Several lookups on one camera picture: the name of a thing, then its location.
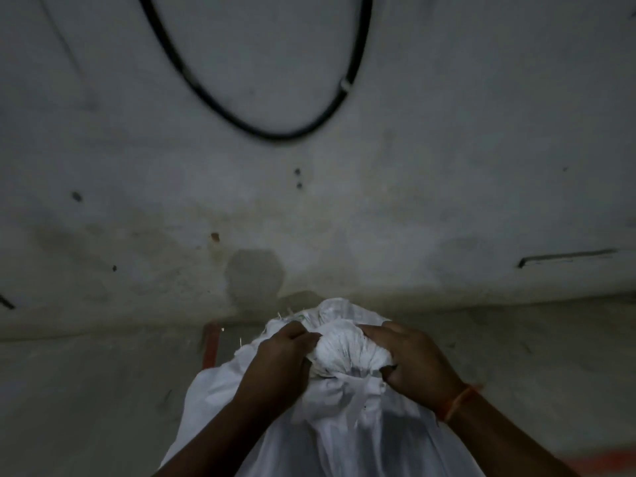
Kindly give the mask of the person's right hand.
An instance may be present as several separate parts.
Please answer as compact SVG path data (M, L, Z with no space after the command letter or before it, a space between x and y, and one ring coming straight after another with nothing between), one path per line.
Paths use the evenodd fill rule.
M423 331L392 321L381 326L359 324L358 327L390 353L393 359L390 365L402 364L409 372L413 394L407 398L411 401L435 412L465 388L466 384L440 348Z

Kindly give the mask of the person's left hand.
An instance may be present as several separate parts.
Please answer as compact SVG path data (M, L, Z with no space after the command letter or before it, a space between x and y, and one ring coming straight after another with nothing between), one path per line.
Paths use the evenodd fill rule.
M305 392L311 362L280 362L277 331L261 342L243 375L232 405L253 418L273 421Z

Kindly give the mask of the white woven sack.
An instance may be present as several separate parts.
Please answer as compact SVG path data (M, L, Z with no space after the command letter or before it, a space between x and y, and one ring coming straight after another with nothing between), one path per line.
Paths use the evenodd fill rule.
M485 477L432 411L383 381L380 369L392 357L358 324L381 326L386 319L343 298L270 320L231 359L202 370L187 390L162 465L231 400L259 344L293 320L321 334L307 356L307 389L264 433L236 477Z

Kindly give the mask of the person's left forearm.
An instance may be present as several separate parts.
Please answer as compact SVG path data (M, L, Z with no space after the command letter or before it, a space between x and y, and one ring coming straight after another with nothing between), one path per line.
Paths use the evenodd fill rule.
M235 397L152 477L235 477L284 409Z

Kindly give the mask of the person's right forearm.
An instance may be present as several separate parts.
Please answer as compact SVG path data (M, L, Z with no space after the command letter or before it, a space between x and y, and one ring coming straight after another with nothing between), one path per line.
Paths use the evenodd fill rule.
M485 477L580 477L481 394L465 402L446 425Z

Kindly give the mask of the orange thread wristband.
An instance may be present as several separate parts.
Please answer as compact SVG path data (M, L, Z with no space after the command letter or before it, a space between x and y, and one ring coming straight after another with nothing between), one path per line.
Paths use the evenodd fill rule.
M465 385L465 388L454 398L444 402L437 410L435 417L438 422L448 423L454 413L467 401L477 396L483 390L484 385Z

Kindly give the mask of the red pipe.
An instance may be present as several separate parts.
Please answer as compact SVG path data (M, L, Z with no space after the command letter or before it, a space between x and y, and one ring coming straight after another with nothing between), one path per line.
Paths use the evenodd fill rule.
M218 357L218 348L224 328L216 322L209 322L202 331L202 370L214 368Z

